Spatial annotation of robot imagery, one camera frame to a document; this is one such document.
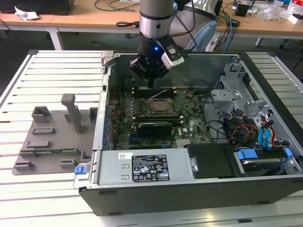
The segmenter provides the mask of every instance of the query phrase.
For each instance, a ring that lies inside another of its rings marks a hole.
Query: paper
[[[24,21],[40,18],[36,12],[24,12],[22,10],[19,10],[16,6],[15,6],[15,10],[16,10],[15,15],[19,19],[24,20]]]

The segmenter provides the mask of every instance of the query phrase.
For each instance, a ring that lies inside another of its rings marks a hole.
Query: gray floor
[[[46,38],[46,32],[18,31],[17,36],[26,44],[24,46],[17,38],[13,39],[13,33],[8,32],[7,40],[0,40],[0,94],[3,93],[14,73],[18,70],[21,60],[30,49],[53,50],[52,41]],[[104,33],[61,33],[66,50],[123,50],[135,51],[138,47],[138,35],[126,39],[124,34]],[[255,38],[234,38],[228,51],[251,51],[251,52],[275,52],[284,64],[292,69],[298,59],[303,55],[303,43],[285,44],[283,50],[279,45],[283,40],[265,39],[261,47],[256,47]],[[303,62],[296,68],[295,75],[303,79]]]

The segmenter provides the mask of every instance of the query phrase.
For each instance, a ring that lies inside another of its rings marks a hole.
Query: cpu socket
[[[147,109],[149,115],[173,115],[172,100],[165,99],[149,99],[147,100]]]

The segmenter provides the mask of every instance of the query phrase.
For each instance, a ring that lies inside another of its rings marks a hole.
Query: black box
[[[74,0],[0,0],[1,13],[14,13],[15,6],[26,12],[68,15]]]
[[[247,10],[250,8],[250,5],[238,4],[235,10],[235,15],[239,17],[245,17]]]

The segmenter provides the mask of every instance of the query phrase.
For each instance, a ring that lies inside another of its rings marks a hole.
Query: white slatted surface
[[[0,108],[0,226],[6,226],[1,223],[4,218],[91,212],[72,186],[73,173],[14,176],[11,170],[35,106],[65,110],[60,103],[64,93],[76,95],[80,110],[98,106],[101,55],[43,52],[30,57]]]
[[[99,63],[101,53],[40,51],[31,61]],[[60,227],[87,224],[98,227],[126,225],[230,227],[239,226],[237,221],[239,218],[253,219],[252,223],[243,223],[241,227],[294,226],[303,223],[302,192],[297,192],[276,204],[264,206],[97,217],[78,195],[78,191],[73,189],[73,173],[12,175],[11,168],[30,127],[31,111],[35,105],[46,105],[50,110],[62,109],[59,102],[60,95],[63,93],[75,93],[80,109],[98,105],[101,89],[98,73],[74,73],[67,69],[65,73],[39,70],[39,73],[33,74],[31,69],[25,69],[25,73],[21,75],[3,107],[0,108],[0,227]]]
[[[296,85],[294,79],[290,78],[284,69],[277,65],[275,60],[267,53],[249,53],[249,57],[259,68],[289,112],[303,127],[303,91]],[[260,100],[264,100],[253,81],[250,82],[250,85],[257,97]]]

